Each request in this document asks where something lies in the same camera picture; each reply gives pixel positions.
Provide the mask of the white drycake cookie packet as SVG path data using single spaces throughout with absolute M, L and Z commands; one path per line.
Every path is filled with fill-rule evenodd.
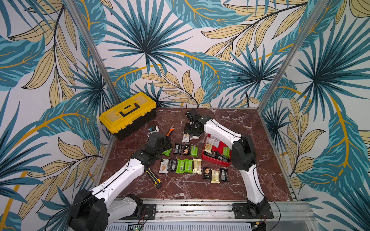
M 168 159 L 164 159 L 161 162 L 159 174 L 166 174 L 166 173 L 168 173 L 168 163 L 169 163 L 169 160 Z

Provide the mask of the black cookie packet barcode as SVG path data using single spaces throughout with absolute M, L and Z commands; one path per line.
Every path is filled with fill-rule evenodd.
M 174 154 L 175 155 L 181 155 L 182 154 L 182 150 L 183 150 L 183 145 L 182 144 L 176 144 L 175 145 L 175 150 L 174 150 Z

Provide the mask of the black drycake cookie packet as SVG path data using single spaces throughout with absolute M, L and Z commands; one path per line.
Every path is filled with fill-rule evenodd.
M 183 155 L 191 155 L 191 146 L 189 145 L 184 145 L 183 146 Z

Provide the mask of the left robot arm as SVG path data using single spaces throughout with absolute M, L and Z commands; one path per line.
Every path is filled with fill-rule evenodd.
M 74 231 L 104 231 L 110 224 L 122 219 L 142 219 L 145 212 L 143 200 L 133 194 L 116 201 L 119 194 L 136 178 L 147 174 L 156 188 L 161 180 L 150 169 L 164 152 L 171 150 L 169 136 L 155 132 L 146 145 L 136 151 L 128 162 L 113 176 L 91 190 L 82 190 L 75 196 L 69 209 L 67 225 Z

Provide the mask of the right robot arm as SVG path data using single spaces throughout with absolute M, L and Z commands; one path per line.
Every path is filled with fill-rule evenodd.
M 249 208 L 257 213 L 261 212 L 268 205 L 268 201 L 258 179 L 252 138 L 233 132 L 209 116 L 189 115 L 188 120 L 189 122 L 186 123 L 185 128 L 190 130 L 190 135 L 210 134 L 231 149 L 231 163 L 242 175 L 247 190 Z

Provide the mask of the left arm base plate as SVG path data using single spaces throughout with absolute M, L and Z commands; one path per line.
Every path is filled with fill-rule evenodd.
M 121 217 L 119 220 L 153 220 L 156 217 L 156 208 L 156 204 L 138 205 L 132 215 Z

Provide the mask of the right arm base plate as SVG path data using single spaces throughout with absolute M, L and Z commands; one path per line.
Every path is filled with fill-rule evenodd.
M 269 204 L 263 208 L 258 208 L 248 203 L 234 203 L 232 204 L 232 211 L 235 219 L 264 220 L 274 218 L 274 214 Z

